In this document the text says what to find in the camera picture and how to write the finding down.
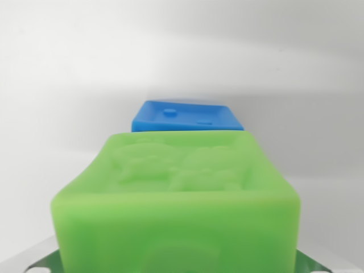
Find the silicone mold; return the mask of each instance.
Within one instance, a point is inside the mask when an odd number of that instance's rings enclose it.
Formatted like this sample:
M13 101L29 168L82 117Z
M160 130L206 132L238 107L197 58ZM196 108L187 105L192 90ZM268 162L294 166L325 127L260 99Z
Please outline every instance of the silicone mold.
M293 273L299 198L246 131L112 136L52 202L66 273Z
M146 101L131 131L244 130L230 109L222 105Z

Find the green silicone mold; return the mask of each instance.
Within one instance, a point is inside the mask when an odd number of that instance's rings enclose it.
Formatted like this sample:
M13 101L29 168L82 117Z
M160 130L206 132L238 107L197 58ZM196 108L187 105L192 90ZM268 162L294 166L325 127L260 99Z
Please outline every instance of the green silicone mold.
M293 273L299 198L246 131L112 136L53 200L66 273Z

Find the green base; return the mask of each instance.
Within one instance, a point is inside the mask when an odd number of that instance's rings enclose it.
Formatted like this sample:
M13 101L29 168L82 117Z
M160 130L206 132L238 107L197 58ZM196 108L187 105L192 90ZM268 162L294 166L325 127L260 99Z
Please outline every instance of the green base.
M293 273L299 198L246 131L112 136L52 202L66 273Z

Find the embossed design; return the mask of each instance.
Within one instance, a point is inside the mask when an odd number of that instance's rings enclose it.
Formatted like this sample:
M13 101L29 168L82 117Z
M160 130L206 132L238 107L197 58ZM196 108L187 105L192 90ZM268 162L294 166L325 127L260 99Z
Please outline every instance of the embossed design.
M162 143L148 143L141 139L136 144L119 148L114 153L116 167L120 169L118 181L133 179L167 179L178 158L178 150Z
M201 147L187 155L171 179L170 191L238 191L243 156L226 146Z
M138 139L116 150L118 182L165 181L169 183L168 191L173 192L242 189L245 166L241 166L243 156L240 153L226 146L215 146L183 154L161 142L163 140Z

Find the mold top surface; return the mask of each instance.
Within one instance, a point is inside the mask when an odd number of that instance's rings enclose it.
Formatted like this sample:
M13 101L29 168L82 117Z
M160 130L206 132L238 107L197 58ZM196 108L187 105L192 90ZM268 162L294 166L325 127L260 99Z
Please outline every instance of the mold top surface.
M226 106L147 101L133 120L133 131L154 131L157 125L168 125L165 130L243 130Z
M231 193L287 186L248 132L158 131L112 136L65 190Z

